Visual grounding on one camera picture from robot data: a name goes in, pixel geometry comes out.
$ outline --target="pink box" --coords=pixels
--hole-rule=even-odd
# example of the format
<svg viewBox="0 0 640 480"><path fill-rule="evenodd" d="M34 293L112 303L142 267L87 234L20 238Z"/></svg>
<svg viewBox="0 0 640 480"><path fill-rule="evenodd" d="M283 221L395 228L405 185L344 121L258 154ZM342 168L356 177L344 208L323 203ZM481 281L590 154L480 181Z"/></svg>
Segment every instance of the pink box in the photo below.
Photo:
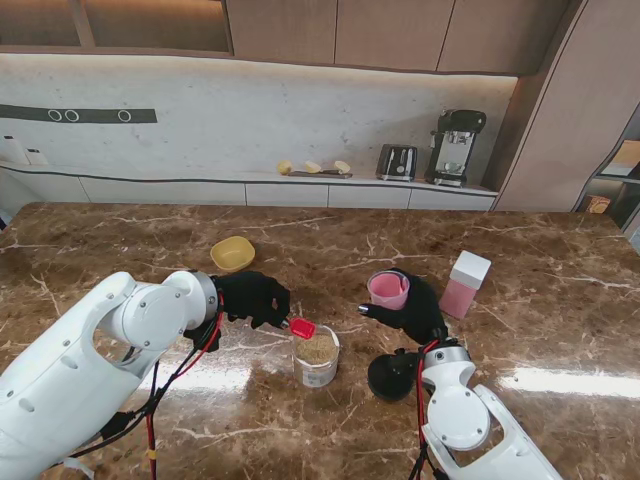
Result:
<svg viewBox="0 0 640 480"><path fill-rule="evenodd" d="M467 314L476 292L475 288L449 279L447 288L440 299L440 310L452 317L462 319Z"/></svg>
<svg viewBox="0 0 640 480"><path fill-rule="evenodd" d="M464 318L490 266L490 260L463 250L449 275L440 310L452 317Z"/></svg>

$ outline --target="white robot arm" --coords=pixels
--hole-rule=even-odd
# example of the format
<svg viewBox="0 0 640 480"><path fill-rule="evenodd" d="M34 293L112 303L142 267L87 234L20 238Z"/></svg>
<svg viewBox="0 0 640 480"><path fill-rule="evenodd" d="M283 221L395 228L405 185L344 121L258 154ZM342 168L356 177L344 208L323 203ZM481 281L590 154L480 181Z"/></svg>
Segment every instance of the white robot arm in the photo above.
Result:
<svg viewBox="0 0 640 480"><path fill-rule="evenodd" d="M125 272L100 282L0 377L0 480L34 478L92 439L158 358L217 307L216 287L200 272L161 285ZM96 328L139 353L109 362L94 348Z"/></svg>
<svg viewBox="0 0 640 480"><path fill-rule="evenodd" d="M562 480L504 404L488 388L473 390L467 382L475 372L467 351L444 346L429 351L421 373L434 388L422 433L450 480ZM493 415L503 440L471 464L460 467L450 451L479 448L490 433Z"/></svg>

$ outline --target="black glove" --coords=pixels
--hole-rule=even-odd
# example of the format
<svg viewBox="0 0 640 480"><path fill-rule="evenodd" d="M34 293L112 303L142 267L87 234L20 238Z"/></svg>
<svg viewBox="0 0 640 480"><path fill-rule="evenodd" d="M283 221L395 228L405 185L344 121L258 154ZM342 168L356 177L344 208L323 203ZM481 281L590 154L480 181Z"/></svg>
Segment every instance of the black glove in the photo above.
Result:
<svg viewBox="0 0 640 480"><path fill-rule="evenodd" d="M389 310L378 305L365 303L360 312L392 328L401 328L421 345L431 340L444 340L449 335L444 324L436 292L420 277L411 275L399 268L391 270L401 273L409 279L409 296L402 310Z"/></svg>
<svg viewBox="0 0 640 480"><path fill-rule="evenodd" d="M217 321L218 317L216 316L212 321ZM202 350L207 344L207 340L211 338L213 332L209 332L207 338L205 335L207 333L207 329L211 326L211 322L203 322L198 328L192 328L191 330L185 330L182 334L185 338L193 340L193 347L198 350ZM218 330L216 333L216 338L213 340L209 348L207 348L207 353L215 352L220 348L220 337L222 337L222 332Z"/></svg>
<svg viewBox="0 0 640 480"><path fill-rule="evenodd" d="M224 311L230 321L252 317L251 328L267 322L280 328L289 315L289 290L275 278L260 272L238 272L214 277L213 283L224 297Z"/></svg>

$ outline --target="black round base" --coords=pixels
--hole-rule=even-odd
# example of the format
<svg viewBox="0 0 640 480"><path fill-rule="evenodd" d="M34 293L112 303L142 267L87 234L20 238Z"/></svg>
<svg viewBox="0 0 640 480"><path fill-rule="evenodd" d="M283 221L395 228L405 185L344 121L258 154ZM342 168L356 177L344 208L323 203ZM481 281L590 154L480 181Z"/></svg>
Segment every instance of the black round base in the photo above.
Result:
<svg viewBox="0 0 640 480"><path fill-rule="evenodd" d="M373 394L387 402L402 400L415 382L415 354L380 355L369 364L367 377Z"/></svg>

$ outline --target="pink cup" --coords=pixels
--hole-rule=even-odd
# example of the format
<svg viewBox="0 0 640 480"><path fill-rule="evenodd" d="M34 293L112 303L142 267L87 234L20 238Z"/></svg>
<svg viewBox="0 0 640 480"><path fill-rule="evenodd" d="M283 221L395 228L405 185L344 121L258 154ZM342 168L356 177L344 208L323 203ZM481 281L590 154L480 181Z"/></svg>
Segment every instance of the pink cup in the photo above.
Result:
<svg viewBox="0 0 640 480"><path fill-rule="evenodd" d="M371 303L389 310L400 310L407 303L409 279L399 272L375 273L367 282Z"/></svg>

